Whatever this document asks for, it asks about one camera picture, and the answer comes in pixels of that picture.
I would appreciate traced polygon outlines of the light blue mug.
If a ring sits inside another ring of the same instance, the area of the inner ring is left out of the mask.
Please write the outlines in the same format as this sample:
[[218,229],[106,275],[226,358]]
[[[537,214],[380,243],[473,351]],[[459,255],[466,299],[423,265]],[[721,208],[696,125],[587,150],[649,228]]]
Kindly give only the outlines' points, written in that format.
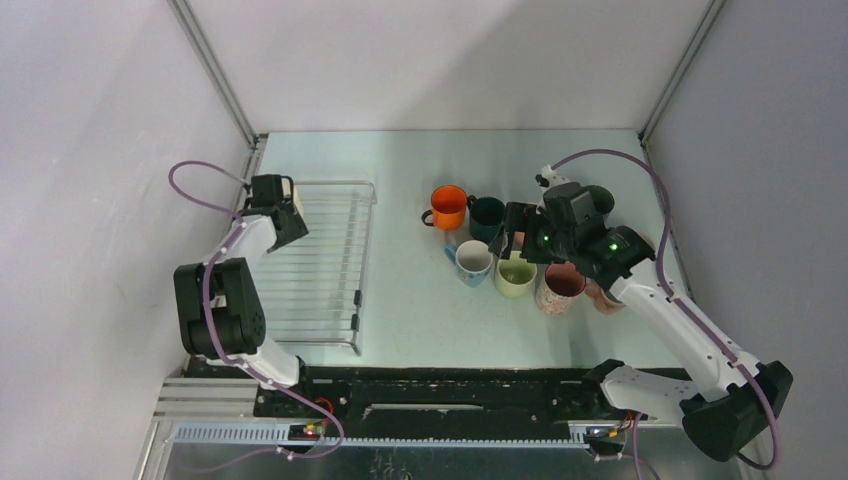
[[455,267],[460,281],[470,288],[480,286],[495,264],[488,245],[479,240],[468,240],[459,245],[448,243],[443,251]]

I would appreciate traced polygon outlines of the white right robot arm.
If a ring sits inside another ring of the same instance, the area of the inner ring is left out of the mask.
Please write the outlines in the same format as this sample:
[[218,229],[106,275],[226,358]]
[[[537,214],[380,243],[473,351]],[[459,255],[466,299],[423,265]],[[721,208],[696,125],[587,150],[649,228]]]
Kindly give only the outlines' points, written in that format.
[[763,363],[724,334],[667,279],[658,250],[634,229],[608,227],[611,193],[577,182],[549,184],[538,204],[509,202],[489,246],[500,258],[532,264],[572,263],[578,273],[643,318],[678,360],[688,380],[643,373],[607,360],[586,376],[585,411],[606,418],[616,410],[642,413],[681,427],[709,458],[741,458],[764,430],[779,439],[776,420],[793,376],[780,361]]

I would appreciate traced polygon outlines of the pink mug white inside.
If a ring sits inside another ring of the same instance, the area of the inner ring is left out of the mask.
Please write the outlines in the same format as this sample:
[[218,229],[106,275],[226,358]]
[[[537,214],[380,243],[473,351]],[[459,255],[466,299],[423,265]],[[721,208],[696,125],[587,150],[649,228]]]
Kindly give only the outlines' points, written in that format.
[[525,242],[525,233],[524,232],[515,232],[513,237],[514,245],[518,250],[521,250],[524,246]]

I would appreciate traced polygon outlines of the salmon pink pitcher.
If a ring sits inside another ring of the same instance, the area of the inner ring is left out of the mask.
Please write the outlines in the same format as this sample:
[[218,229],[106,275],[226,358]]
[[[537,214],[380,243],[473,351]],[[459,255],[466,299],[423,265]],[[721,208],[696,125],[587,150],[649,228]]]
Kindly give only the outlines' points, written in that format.
[[613,315],[626,307],[625,304],[609,298],[596,283],[588,282],[584,293],[592,300],[595,310],[603,315]]

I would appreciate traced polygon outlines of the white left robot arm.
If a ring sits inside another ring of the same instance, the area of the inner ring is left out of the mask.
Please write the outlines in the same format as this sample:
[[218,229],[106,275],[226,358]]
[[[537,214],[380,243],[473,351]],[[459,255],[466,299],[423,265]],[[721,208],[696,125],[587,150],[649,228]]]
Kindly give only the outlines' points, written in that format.
[[304,209],[289,176],[254,176],[244,208],[203,260],[173,275],[181,342],[210,365],[236,367],[266,389],[281,386],[278,404],[304,416],[316,403],[315,388],[299,379],[301,360],[271,340],[253,279],[264,257],[306,235]]

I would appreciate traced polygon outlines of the light green mug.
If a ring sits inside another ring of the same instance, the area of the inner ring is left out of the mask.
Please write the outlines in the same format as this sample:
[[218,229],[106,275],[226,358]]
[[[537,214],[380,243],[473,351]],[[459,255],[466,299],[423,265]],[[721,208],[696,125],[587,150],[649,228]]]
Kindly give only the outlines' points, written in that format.
[[522,298],[531,291],[537,271],[536,264],[522,258],[519,251],[512,251],[508,258],[499,259],[496,263],[493,271],[495,288],[505,298]]

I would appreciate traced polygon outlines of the pink patterned mug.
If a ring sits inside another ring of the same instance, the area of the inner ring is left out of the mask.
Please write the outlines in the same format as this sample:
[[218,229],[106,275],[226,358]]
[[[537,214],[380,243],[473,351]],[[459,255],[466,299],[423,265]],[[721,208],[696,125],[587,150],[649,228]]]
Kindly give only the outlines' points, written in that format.
[[565,315],[586,284],[585,276],[572,262],[548,265],[536,288],[535,303],[546,315]]

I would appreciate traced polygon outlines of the dark teal mug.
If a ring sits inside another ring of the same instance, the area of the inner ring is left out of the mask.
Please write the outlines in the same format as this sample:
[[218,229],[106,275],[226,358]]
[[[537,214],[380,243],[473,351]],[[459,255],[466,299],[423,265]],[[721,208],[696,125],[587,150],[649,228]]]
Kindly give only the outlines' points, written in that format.
[[469,232],[474,240],[491,243],[500,231],[506,212],[505,204],[494,197],[467,197]]

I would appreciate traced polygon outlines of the orange mug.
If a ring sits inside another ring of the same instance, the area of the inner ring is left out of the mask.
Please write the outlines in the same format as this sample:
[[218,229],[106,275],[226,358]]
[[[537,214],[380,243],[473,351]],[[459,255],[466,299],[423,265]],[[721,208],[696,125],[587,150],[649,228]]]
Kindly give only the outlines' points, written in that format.
[[422,213],[425,226],[449,232],[459,229],[465,222],[468,206],[466,192],[456,185],[444,185],[435,189],[430,197],[430,208]]

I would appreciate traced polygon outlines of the dark grey mug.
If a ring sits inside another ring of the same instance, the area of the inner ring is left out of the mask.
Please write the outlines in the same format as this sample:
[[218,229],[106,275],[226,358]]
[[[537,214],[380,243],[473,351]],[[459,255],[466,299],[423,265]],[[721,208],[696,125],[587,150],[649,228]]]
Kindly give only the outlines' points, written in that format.
[[586,189],[598,214],[606,216],[614,209],[615,199],[609,190],[599,185],[588,185]]

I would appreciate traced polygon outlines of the cream mug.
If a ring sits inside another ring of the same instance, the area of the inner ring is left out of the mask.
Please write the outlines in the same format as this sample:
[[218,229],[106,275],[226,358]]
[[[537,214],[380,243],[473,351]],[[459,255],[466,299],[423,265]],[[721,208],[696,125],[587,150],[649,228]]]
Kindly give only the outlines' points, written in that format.
[[297,189],[297,186],[293,186],[291,188],[291,199],[292,199],[292,203],[294,205],[294,209],[295,209],[296,213],[299,216],[304,217],[305,216],[305,209],[303,207],[303,203],[301,201],[301,197],[300,197],[299,191]]

